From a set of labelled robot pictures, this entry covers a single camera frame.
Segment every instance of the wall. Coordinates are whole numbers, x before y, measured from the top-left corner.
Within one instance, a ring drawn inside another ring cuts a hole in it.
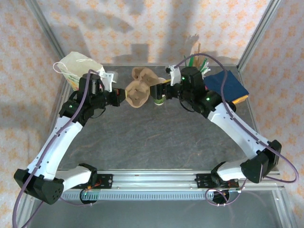
[[[0,221],[10,228],[20,190],[13,175],[46,140],[62,77],[25,1],[1,1],[0,10]]]
[[[286,185],[298,224],[304,224],[303,12],[301,0],[283,0],[242,73],[260,131],[280,141],[299,170],[300,181]],[[278,167],[284,179],[294,178],[286,162]]]
[[[237,64],[270,0],[38,0],[65,53],[117,65],[178,63],[197,42]]]

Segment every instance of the blue book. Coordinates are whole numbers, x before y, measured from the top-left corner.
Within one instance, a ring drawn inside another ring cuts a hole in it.
[[[232,101],[233,103],[239,103],[249,95],[249,92],[240,84],[237,78],[229,70],[227,71],[228,77],[224,85],[224,97],[226,101]],[[210,75],[204,78],[204,83],[208,90],[213,90],[220,94],[220,87],[224,78],[224,71],[215,75]]]

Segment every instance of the table surface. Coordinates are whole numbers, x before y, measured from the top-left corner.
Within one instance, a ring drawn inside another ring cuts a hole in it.
[[[108,66],[118,72],[115,87],[131,81],[133,66]],[[158,77],[169,78],[164,66],[150,66]],[[235,66],[227,67],[238,78]],[[207,75],[221,71],[211,67]],[[253,127],[247,102],[237,104],[236,113]],[[206,169],[222,161],[245,158],[239,146],[219,127],[198,113],[184,110],[178,100],[161,106],[149,100],[141,108],[126,101],[108,106],[105,113],[87,122],[68,148],[59,168],[71,169],[79,163],[97,169]]]

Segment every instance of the paper bag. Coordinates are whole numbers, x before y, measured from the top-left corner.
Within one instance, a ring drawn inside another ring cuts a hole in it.
[[[72,51],[70,54],[65,56],[60,60],[60,62],[65,64],[66,67],[61,63],[58,63],[57,67],[63,73],[74,91],[78,90],[79,79],[82,75],[87,74],[89,69],[105,72],[103,65],[75,51]]]

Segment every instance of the small cup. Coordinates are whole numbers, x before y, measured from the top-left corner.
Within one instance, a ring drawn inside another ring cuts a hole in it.
[[[159,79],[160,83],[163,83],[164,81],[166,81],[166,79],[164,79],[162,77],[159,77],[158,79]],[[154,99],[154,104],[156,104],[156,105],[162,105],[165,100],[166,100],[166,96],[162,95],[162,99],[159,99],[159,100]]]

